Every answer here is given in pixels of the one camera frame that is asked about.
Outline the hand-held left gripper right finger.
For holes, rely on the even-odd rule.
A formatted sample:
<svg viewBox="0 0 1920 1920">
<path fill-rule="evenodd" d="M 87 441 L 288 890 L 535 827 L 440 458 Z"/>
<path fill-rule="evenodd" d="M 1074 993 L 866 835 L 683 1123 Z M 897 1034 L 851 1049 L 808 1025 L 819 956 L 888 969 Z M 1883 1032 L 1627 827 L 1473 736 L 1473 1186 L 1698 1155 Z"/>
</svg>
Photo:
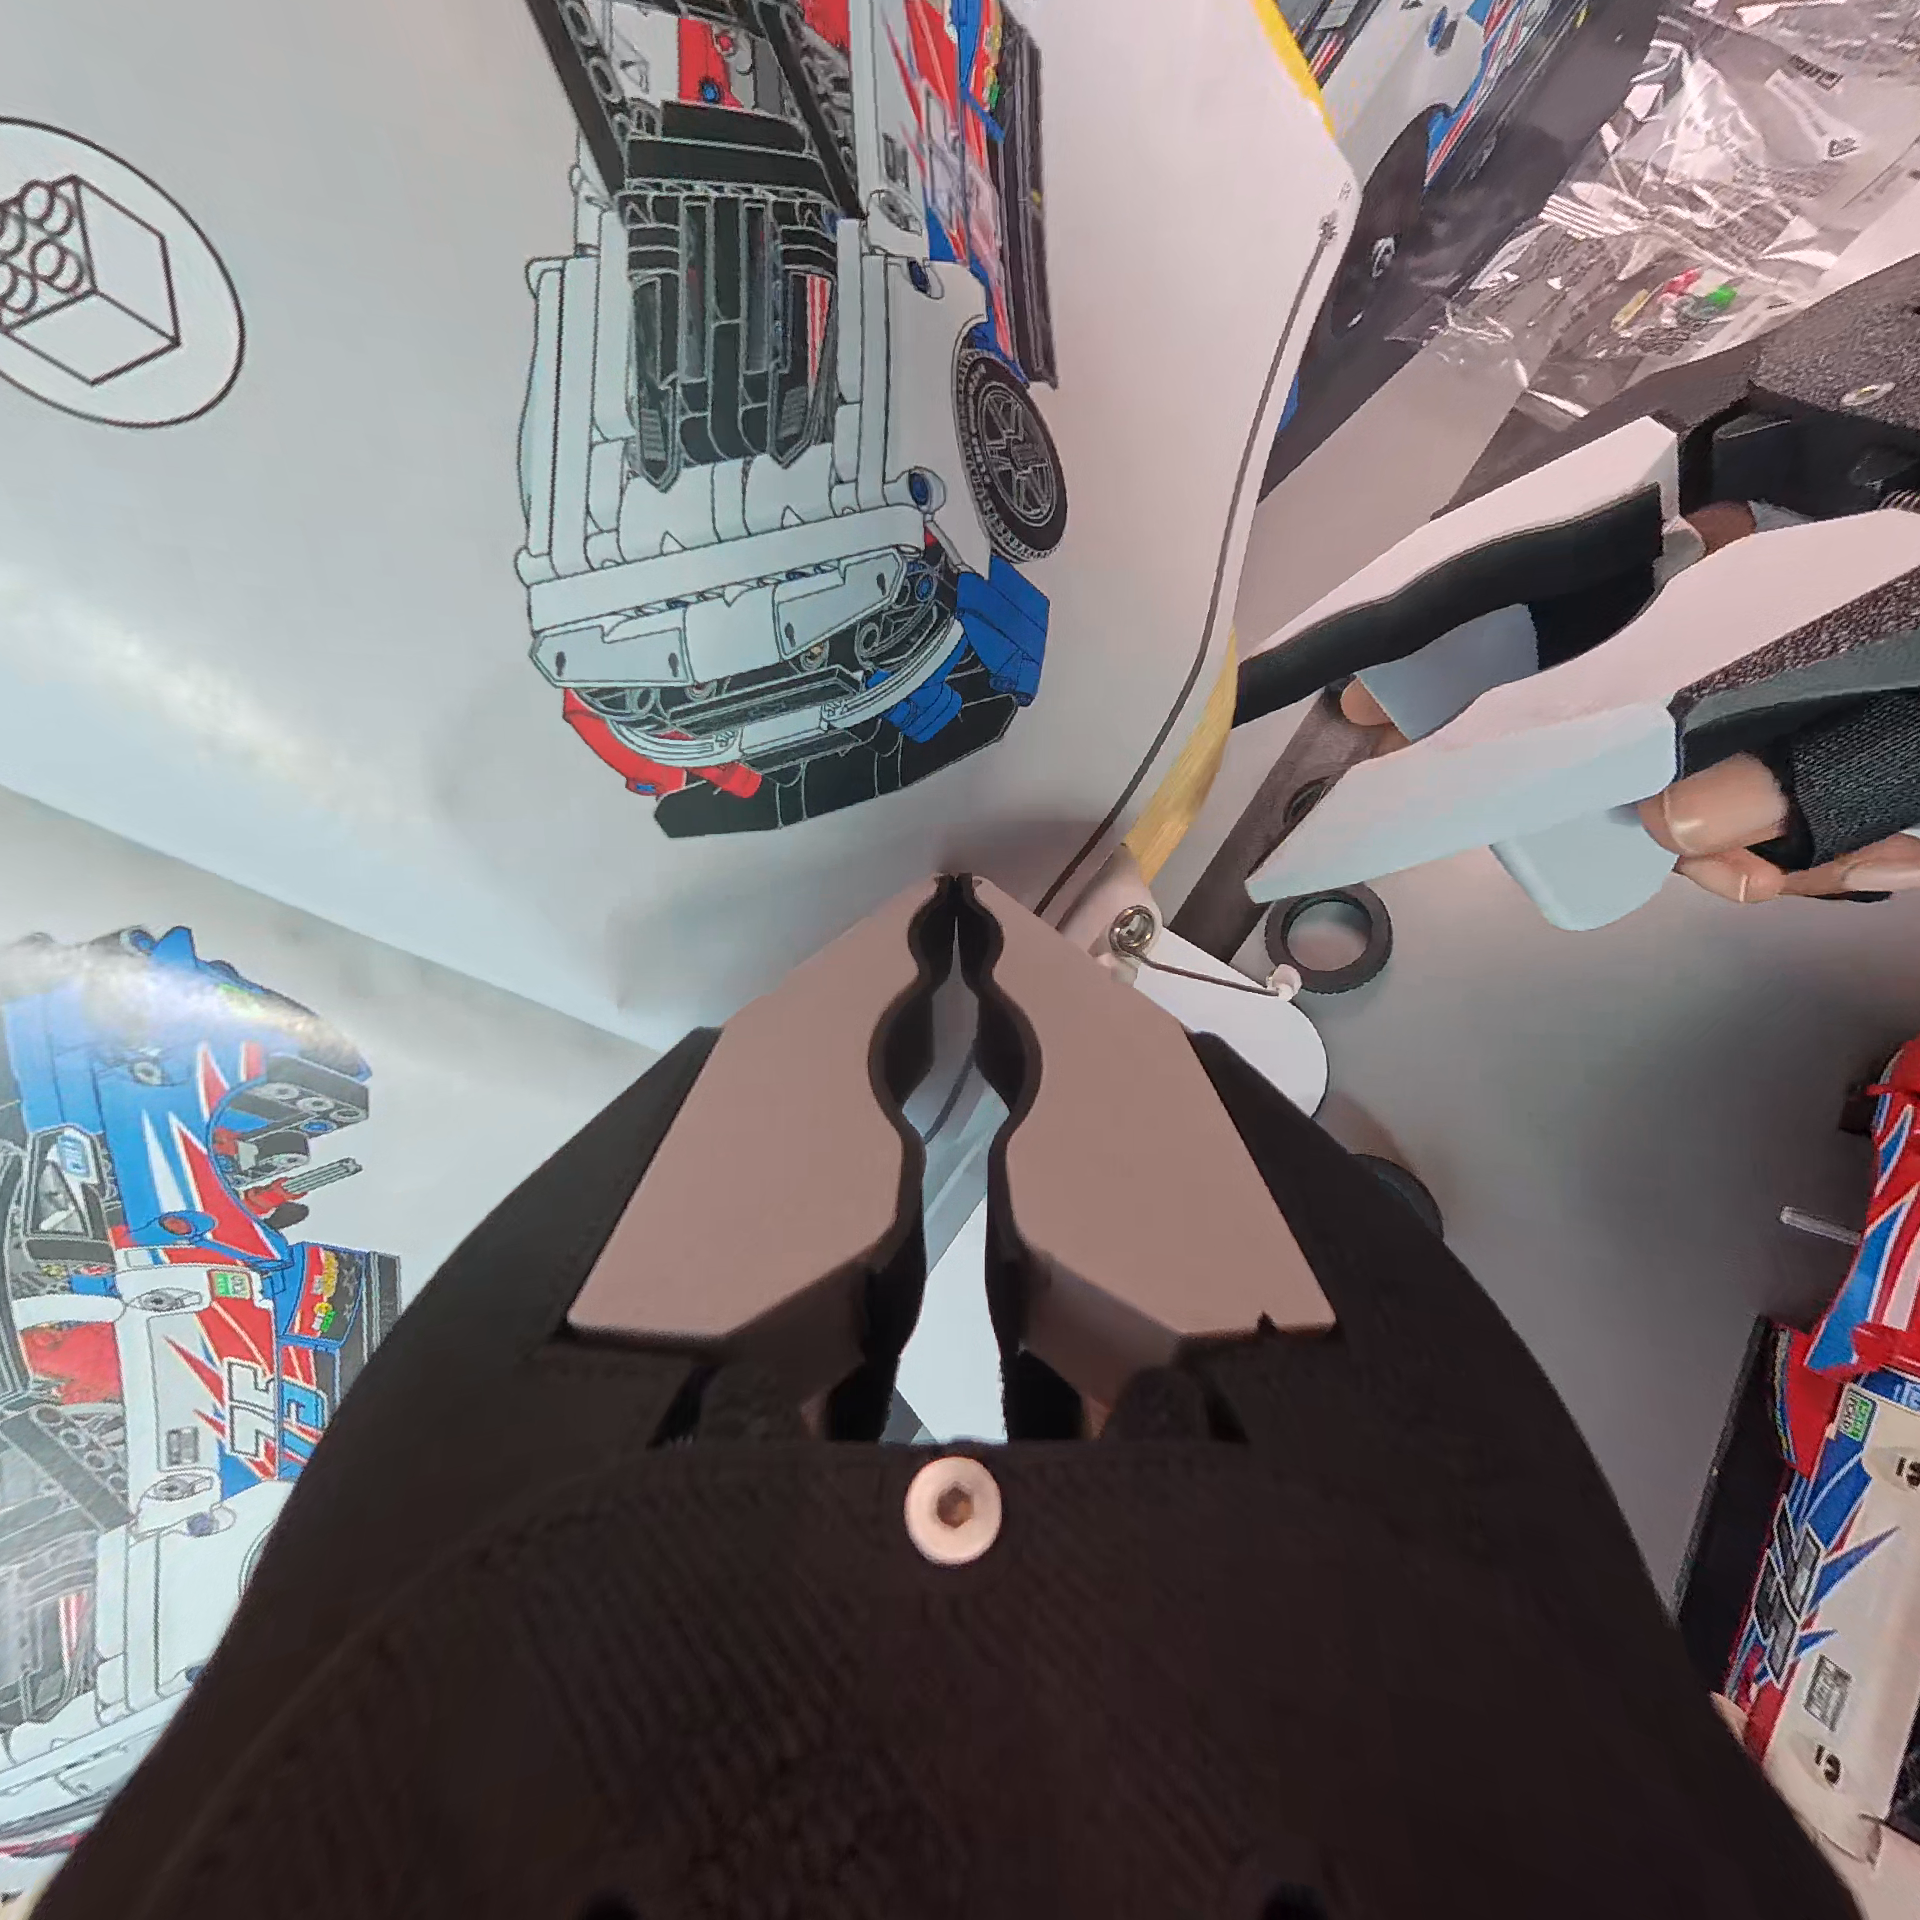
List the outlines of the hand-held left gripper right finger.
<svg viewBox="0 0 1920 1920">
<path fill-rule="evenodd" d="M 1179 1020 L 972 873 L 961 965 L 1003 1106 L 986 1210 L 1003 1351 L 1186 1353 L 1332 1328 Z"/>
</svg>

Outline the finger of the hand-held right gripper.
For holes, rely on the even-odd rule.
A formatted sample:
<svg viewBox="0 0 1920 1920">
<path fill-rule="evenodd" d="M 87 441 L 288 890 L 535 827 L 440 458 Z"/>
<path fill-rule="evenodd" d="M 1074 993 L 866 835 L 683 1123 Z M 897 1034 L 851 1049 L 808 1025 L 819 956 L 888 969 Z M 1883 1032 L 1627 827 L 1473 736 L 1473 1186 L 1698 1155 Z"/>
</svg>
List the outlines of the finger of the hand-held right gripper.
<svg viewBox="0 0 1920 1920">
<path fill-rule="evenodd" d="M 1586 595 L 1653 570 L 1680 508 L 1680 440 L 1643 417 L 1476 500 L 1429 520 L 1297 615 L 1240 666 L 1232 724 L 1311 700 L 1344 677 L 1425 656 L 1458 627 L 1507 605 Z M 1429 666 L 1439 747 L 1482 745 L 1585 714 L 1657 705 L 1680 679 L 1653 600 L 1588 655 L 1513 682 L 1474 685 L 1479 664 Z"/>
<path fill-rule="evenodd" d="M 1272 905 L 1489 848 L 1552 927 L 1616 923 L 1679 861 L 1641 803 L 1732 754 L 1916 692 L 1913 595 L 1913 516 L 1754 535 L 1588 655 L 1496 683 L 1442 728 L 1340 776 L 1252 866 L 1247 893 Z"/>
</svg>

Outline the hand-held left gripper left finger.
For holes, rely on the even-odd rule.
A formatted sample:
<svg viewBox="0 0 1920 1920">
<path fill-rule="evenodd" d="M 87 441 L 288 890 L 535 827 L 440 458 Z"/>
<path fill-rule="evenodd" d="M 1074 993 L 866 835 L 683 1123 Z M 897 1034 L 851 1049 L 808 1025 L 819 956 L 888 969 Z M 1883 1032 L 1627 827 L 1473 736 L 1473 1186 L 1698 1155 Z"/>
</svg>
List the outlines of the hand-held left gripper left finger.
<svg viewBox="0 0 1920 1920">
<path fill-rule="evenodd" d="M 924 877 L 719 1034 L 567 1323 L 692 1357 L 866 1357 L 924 1272 L 906 1115 L 953 962 Z"/>
</svg>

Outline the white booklet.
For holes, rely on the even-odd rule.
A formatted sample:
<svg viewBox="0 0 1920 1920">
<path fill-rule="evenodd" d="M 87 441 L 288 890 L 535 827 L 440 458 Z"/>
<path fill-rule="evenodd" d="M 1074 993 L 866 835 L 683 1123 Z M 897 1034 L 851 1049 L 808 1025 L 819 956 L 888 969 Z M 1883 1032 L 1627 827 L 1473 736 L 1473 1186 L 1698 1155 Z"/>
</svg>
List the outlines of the white booklet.
<svg viewBox="0 0 1920 1920">
<path fill-rule="evenodd" d="M 452 1249 L 1151 873 L 1357 180 L 1280 5 L 5 5 L 5 1914 Z"/>
</svg>

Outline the toy brick race car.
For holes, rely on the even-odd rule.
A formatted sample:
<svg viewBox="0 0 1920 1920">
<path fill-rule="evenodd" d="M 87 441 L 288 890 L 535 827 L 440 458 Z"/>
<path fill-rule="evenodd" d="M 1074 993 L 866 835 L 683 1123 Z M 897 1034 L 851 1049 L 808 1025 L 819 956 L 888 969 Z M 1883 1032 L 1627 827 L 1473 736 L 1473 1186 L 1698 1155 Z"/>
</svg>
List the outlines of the toy brick race car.
<svg viewBox="0 0 1920 1920">
<path fill-rule="evenodd" d="M 1852 1257 L 1803 1325 L 1749 1339 L 1679 1623 L 1745 1752 L 1868 1915 L 1916 1915 L 1917 1043 L 1855 1088 L 1871 1149 Z"/>
</svg>

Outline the white folding stand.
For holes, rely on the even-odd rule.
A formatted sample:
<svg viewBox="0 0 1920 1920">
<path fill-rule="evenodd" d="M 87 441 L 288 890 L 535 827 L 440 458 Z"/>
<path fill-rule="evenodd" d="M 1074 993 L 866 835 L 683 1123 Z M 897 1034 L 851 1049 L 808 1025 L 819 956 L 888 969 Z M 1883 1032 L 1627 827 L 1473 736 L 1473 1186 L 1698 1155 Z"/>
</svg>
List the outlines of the white folding stand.
<svg viewBox="0 0 1920 1920">
<path fill-rule="evenodd" d="M 1283 975 L 1243 975 L 1169 928 L 1159 893 L 1170 858 L 1193 835 L 1228 754 L 1236 700 L 1236 636 L 1185 745 L 1123 840 L 1103 841 L 1037 908 L 1045 923 L 1093 952 L 1193 1034 L 1216 1036 L 1305 1114 L 1328 1092 L 1328 1049 Z M 1003 1105 L 975 1061 L 975 1015 L 956 986 L 936 999 L 936 1059 L 907 1119 L 925 1148 L 929 1282 L 906 1343 L 883 1441 L 999 1441 L 1002 1371 L 986 1297 L 986 1194 Z"/>
</svg>

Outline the clear plastic bag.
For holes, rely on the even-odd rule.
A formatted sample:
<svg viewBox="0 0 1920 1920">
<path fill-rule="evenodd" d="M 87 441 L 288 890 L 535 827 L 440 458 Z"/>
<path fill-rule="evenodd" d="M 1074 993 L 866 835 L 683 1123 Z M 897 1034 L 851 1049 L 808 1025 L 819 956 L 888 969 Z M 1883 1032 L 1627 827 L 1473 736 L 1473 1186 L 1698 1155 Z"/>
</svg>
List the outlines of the clear plastic bag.
<svg viewBox="0 0 1920 1920">
<path fill-rule="evenodd" d="M 1916 3 L 1663 5 L 1623 103 L 1418 337 L 1570 427 L 1813 304 L 1916 140 Z"/>
</svg>

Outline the toy car product box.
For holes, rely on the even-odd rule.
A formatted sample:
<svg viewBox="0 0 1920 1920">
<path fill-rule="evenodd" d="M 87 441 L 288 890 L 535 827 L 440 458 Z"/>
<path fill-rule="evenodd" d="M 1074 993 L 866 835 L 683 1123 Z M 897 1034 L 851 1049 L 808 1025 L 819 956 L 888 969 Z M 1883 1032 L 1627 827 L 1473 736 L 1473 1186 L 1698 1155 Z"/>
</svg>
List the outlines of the toy car product box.
<svg viewBox="0 0 1920 1920">
<path fill-rule="evenodd" d="M 1618 109 L 1653 3 L 1288 3 L 1357 186 L 1268 497 L 1447 322 Z"/>
</svg>

